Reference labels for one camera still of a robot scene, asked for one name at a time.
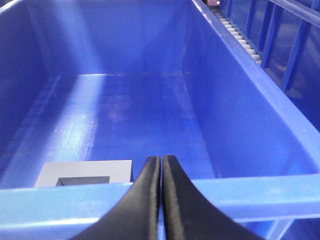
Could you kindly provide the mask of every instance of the gray square object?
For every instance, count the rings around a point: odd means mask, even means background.
[[[132,182],[132,160],[46,162],[35,188]]]

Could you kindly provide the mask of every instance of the blue storage container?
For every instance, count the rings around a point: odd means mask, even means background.
[[[32,188],[45,162],[136,178],[174,154],[268,240],[320,216],[319,132],[200,0],[14,0],[0,22],[0,238],[67,239],[131,185]]]

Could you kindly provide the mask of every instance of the blue plastic bin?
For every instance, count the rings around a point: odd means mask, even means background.
[[[136,178],[174,154],[269,240],[320,216],[319,132],[200,0],[14,0],[0,22],[0,238],[67,239],[131,185],[32,188],[45,162]]]

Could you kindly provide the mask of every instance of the grid pattern floor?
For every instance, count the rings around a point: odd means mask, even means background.
[[[59,76],[44,86],[0,163],[1,188],[32,187],[44,162],[133,160],[174,154],[192,179],[214,178],[183,77]]]

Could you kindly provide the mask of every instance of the bin floor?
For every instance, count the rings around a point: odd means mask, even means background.
[[[191,178],[214,178],[180,73],[59,76],[3,155],[1,187],[32,187],[45,162],[132,159],[136,178],[147,156],[166,154]]]

